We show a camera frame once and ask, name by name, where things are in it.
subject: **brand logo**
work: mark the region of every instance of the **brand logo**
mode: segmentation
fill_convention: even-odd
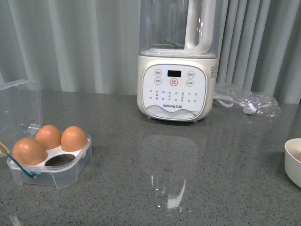
[[[163,107],[182,108],[182,105],[163,105]]]

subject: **curtain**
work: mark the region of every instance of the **curtain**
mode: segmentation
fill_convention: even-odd
[[[0,83],[136,94],[138,0],[1,0]]]
[[[225,0],[217,82],[301,99],[300,0]],[[137,92],[139,0],[1,0],[0,84]]]
[[[217,81],[301,99],[300,0],[229,0]]]

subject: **egg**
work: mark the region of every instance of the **egg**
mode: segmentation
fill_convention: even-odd
[[[13,148],[13,158],[21,165],[36,165],[47,158],[46,148],[34,138],[23,138]]]
[[[86,133],[77,126],[68,127],[62,134],[61,146],[66,152],[82,149],[88,142]]]
[[[62,133],[52,125],[43,126],[36,134],[36,140],[40,141],[49,150],[61,145]]]

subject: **plastic bag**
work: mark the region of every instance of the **plastic bag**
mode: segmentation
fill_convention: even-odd
[[[242,90],[233,84],[216,84],[213,103],[232,111],[255,116],[275,117],[280,115],[278,101],[259,92]]]

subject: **clear plastic egg container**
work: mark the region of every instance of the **clear plastic egg container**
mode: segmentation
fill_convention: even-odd
[[[0,86],[0,138],[13,150],[14,144],[24,137],[34,137],[41,128],[40,89],[36,82],[18,80]],[[61,146],[47,150],[48,157],[37,165],[22,165],[27,176],[10,158],[7,159],[14,181],[23,184],[47,185],[64,188],[74,184],[86,163],[92,157],[92,138],[87,134],[87,144],[78,151],[65,152]]]

